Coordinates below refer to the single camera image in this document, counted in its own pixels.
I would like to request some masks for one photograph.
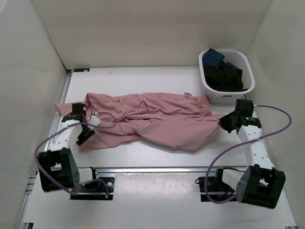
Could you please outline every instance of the white wall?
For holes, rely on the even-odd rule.
[[[244,52],[272,0],[32,0],[66,68],[198,65]]]
[[[66,73],[30,0],[0,7],[0,228],[11,229]]]
[[[285,188],[300,228],[305,228],[305,1],[274,0],[247,56],[257,104],[288,111],[292,126],[269,139],[272,158],[286,174]],[[278,112],[258,108],[265,132],[285,125]]]

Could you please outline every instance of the blue object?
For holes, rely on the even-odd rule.
[[[234,68],[235,70],[240,70],[238,67],[236,67],[234,64],[227,62],[227,65],[231,66],[232,68]]]
[[[217,52],[214,49],[209,49],[202,58],[202,63],[204,67],[215,66],[219,68],[224,61],[224,55]]]

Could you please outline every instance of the cable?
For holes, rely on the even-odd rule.
[[[46,176],[46,178],[49,179],[53,184],[55,184],[57,187],[59,187],[60,189],[66,191],[66,192],[68,192],[68,193],[71,194],[71,195],[74,195],[74,196],[75,196],[75,195],[78,194],[78,192],[79,192],[78,187],[77,187],[77,191],[76,191],[76,192],[72,192],[72,191],[68,190],[68,188],[66,188],[65,186],[63,186],[61,183],[59,183],[57,180],[55,180],[50,174],[48,174],[48,172],[41,166],[41,164],[40,164],[39,161],[38,161],[38,151],[39,151],[39,149],[40,149],[47,141],[53,139],[55,136],[61,134],[62,132],[64,132],[64,131],[67,130],[68,128],[71,128],[71,127],[76,126],[76,125],[93,126],[93,127],[95,127],[95,128],[101,128],[101,129],[103,129],[103,128],[112,128],[112,127],[114,127],[114,126],[116,125],[116,123],[117,123],[115,117],[114,117],[112,114],[110,114],[110,113],[107,113],[107,114],[109,114],[111,117],[113,117],[113,120],[114,120],[114,125],[111,126],[111,127],[107,127],[107,126],[96,126],[96,125],[92,125],[92,124],[89,124],[89,123],[74,123],[74,124],[71,124],[71,125],[69,125],[69,126],[63,128],[63,129],[61,129],[60,131],[56,132],[55,134],[51,135],[50,137],[46,138],[46,139],[43,140],[41,143],[39,143],[38,146],[37,146],[36,149],[35,149],[34,159],[35,159],[35,163],[36,163],[38,169],[39,169],[39,170]],[[98,181],[98,180],[99,180],[100,182],[102,182],[102,183],[105,185],[106,194],[107,194],[107,193],[109,194],[108,187],[107,187],[106,183],[105,183],[102,179],[97,178],[97,179],[88,181],[88,182],[86,182],[85,184],[87,185],[87,184],[90,184],[90,183],[95,182],[95,181]]]
[[[232,193],[230,193],[229,195],[222,196],[222,198],[221,198],[220,200],[223,201],[223,200],[226,200],[226,199],[228,199],[228,198],[230,198],[230,197],[232,197],[232,196],[235,196],[235,191],[232,192]]]
[[[99,181],[99,183],[98,183],[98,185],[97,185],[97,188],[96,188],[95,190],[92,190],[92,189],[88,189],[88,188],[86,188],[86,187],[85,187],[85,184],[83,184],[83,185],[81,185],[81,186],[84,186],[84,187],[85,187],[85,189],[87,189],[87,190],[88,190],[88,191],[90,191],[90,192],[94,192],[94,191],[96,191],[96,190],[98,190],[98,189],[99,189],[100,184],[101,184],[101,182]]]
[[[205,178],[204,178],[204,191],[205,191],[206,197],[209,199],[209,201],[211,201],[211,202],[213,202],[213,203],[215,203],[215,204],[224,204],[224,203],[229,202],[230,200],[236,198],[236,194],[229,195],[229,197],[228,197],[227,199],[222,200],[222,201],[215,201],[215,200],[213,200],[213,199],[210,197],[210,195],[209,195],[209,193],[208,193],[207,182],[208,182],[209,173],[210,173],[210,171],[211,171],[213,165],[215,164],[215,162],[216,162],[222,155],[224,155],[225,153],[229,152],[230,150],[235,149],[235,148],[240,147],[240,146],[244,146],[244,145],[249,144],[249,143],[253,143],[253,142],[259,141],[260,139],[263,139],[263,138],[265,138],[265,137],[269,137],[269,136],[272,136],[272,135],[276,135],[276,134],[278,134],[278,133],[280,133],[280,132],[286,130],[288,127],[290,127],[290,125],[291,125],[291,123],[292,123],[292,118],[291,118],[290,114],[288,114],[286,111],[282,110],[281,108],[277,108],[277,107],[274,107],[274,106],[267,106],[267,105],[254,105],[254,106],[257,106],[257,107],[268,107],[268,108],[272,108],[272,109],[278,110],[278,111],[284,113],[284,114],[289,118],[289,122],[288,122],[288,124],[287,124],[284,128],[282,128],[282,129],[280,129],[280,130],[278,130],[278,131],[275,131],[275,132],[272,132],[272,133],[263,135],[263,136],[261,136],[261,137],[259,137],[259,138],[257,138],[257,139],[252,139],[252,140],[249,140],[249,141],[246,141],[246,142],[242,142],[242,143],[239,143],[239,144],[236,144],[236,145],[234,145],[234,146],[231,146],[231,147],[227,148],[226,150],[224,150],[223,152],[221,152],[221,153],[211,162],[211,164],[209,165],[209,167],[208,167],[208,169],[207,169],[207,171],[206,171],[206,175],[205,175]]]
[[[110,116],[113,118],[114,124],[111,125],[111,126],[104,126],[104,127],[103,127],[104,129],[115,127],[115,125],[116,125],[117,122],[116,122],[115,117],[114,117],[112,114],[110,114],[110,113],[108,113],[108,112],[96,112],[96,113],[97,113],[97,114],[106,114],[106,115],[110,115]]]
[[[232,190],[232,188],[231,187],[229,187],[228,188],[228,190],[226,191],[226,193],[225,194],[223,194],[223,197],[226,197],[228,194],[229,194],[229,192]]]
[[[87,107],[87,109],[90,109],[90,110],[91,110],[90,119],[89,119],[89,121],[90,121],[91,118],[92,118],[93,110],[92,110],[89,106],[87,106],[87,105],[85,105],[85,106]]]

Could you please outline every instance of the black clamp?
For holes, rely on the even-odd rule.
[[[254,105],[251,100],[237,99],[235,110],[219,119],[218,124],[227,132],[236,130],[238,133],[240,128],[248,125],[254,125],[262,128],[262,124],[258,118],[253,118]]]
[[[68,115],[64,116],[61,122],[65,122],[67,120],[77,120],[80,121],[81,123],[86,123],[86,105],[82,103],[74,103],[72,104],[72,112],[69,113]],[[78,136],[78,140],[76,144],[79,146],[83,144],[85,141],[88,140],[92,135],[95,134],[94,130],[91,130],[88,126],[86,125],[81,125],[82,132]]]
[[[78,186],[80,174],[70,149],[63,148],[59,151],[46,151],[38,154],[38,161],[46,172],[66,188]],[[51,170],[56,163],[61,164],[61,169]],[[43,191],[50,192],[60,188],[51,182],[40,170],[41,187]]]
[[[275,168],[249,166],[236,188],[236,198],[240,203],[274,209],[280,198],[286,177]]]

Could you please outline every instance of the white enclosure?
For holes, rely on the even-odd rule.
[[[24,228],[25,222],[34,223],[35,229],[305,229],[304,40],[303,0],[0,0],[0,228]],[[37,170],[33,151],[55,130],[53,105],[60,98],[81,101],[88,92],[202,95],[198,55],[207,48],[243,52],[256,84],[247,98],[292,115],[292,126],[266,143],[273,163],[286,174],[286,191],[276,209],[197,202],[198,187],[190,179],[239,142],[236,135],[220,131],[195,154],[138,141],[74,155],[80,167],[106,167],[115,173],[116,199],[69,201],[63,192],[43,193],[37,176],[20,216],[29,177]],[[67,76],[65,68],[79,67],[91,69]],[[233,110],[230,105],[212,108]],[[286,124],[278,112],[256,111],[265,133]],[[242,149],[221,158],[216,167],[221,165],[244,168]],[[146,170],[128,174],[138,168]],[[145,193],[153,180],[156,187]],[[174,184],[178,190],[170,187]]]

